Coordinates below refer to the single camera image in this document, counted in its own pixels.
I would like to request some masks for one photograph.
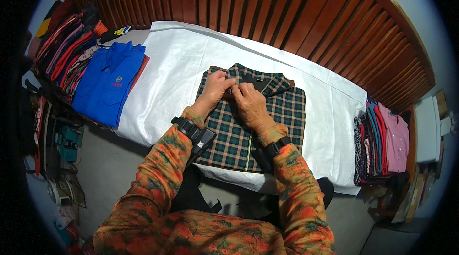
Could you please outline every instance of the pink shirt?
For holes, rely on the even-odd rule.
[[[405,172],[406,158],[410,146],[407,123],[398,115],[378,103],[379,111],[386,124],[387,171]]]

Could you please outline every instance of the wooden cabinet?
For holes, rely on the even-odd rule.
[[[434,85],[415,31],[390,0],[75,0],[108,28],[152,21],[198,24],[307,58],[403,110]]]

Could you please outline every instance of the white tarp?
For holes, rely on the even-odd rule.
[[[366,91],[289,52],[182,22],[153,22],[143,45],[151,59],[124,104],[115,130],[119,136],[145,146],[154,144],[170,120],[193,104],[202,74],[210,66],[240,63],[265,73],[282,73],[306,94],[302,155],[314,177],[329,178],[336,192],[358,193],[353,184],[353,118],[365,111]],[[276,192],[272,175],[198,166],[208,177]]]

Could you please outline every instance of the hand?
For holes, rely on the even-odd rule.
[[[236,84],[236,79],[226,79],[226,72],[216,71],[207,77],[202,94],[191,106],[203,120],[217,106],[225,94],[225,90]]]
[[[241,83],[232,88],[236,100],[239,116],[244,120],[247,127],[261,134],[276,122],[266,110],[266,98],[261,92],[253,87],[252,83]]]

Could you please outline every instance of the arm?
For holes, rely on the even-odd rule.
[[[258,134],[261,144],[267,146],[287,136],[287,128],[274,122],[266,111],[266,98],[252,84],[233,86],[233,95],[239,115]],[[324,194],[306,161],[290,143],[273,162],[285,247],[300,254],[331,253],[334,238],[325,223]]]
[[[182,117],[204,127],[201,116],[192,108],[185,108]],[[191,140],[172,125],[152,147],[135,174],[129,191],[120,198],[112,214],[100,225],[94,236],[101,247],[104,235],[114,231],[144,229],[169,212],[171,201],[182,184],[182,173],[191,155]]]
[[[225,89],[235,84],[235,80],[225,80],[224,76],[222,71],[211,74],[201,96],[191,108],[185,108],[182,117],[203,128],[203,119],[215,108]],[[192,149],[191,140],[177,127],[172,125],[152,147],[139,165],[129,191],[96,230],[93,242],[97,252],[144,253],[143,247],[158,244],[159,233],[152,229],[152,222],[169,212]]]

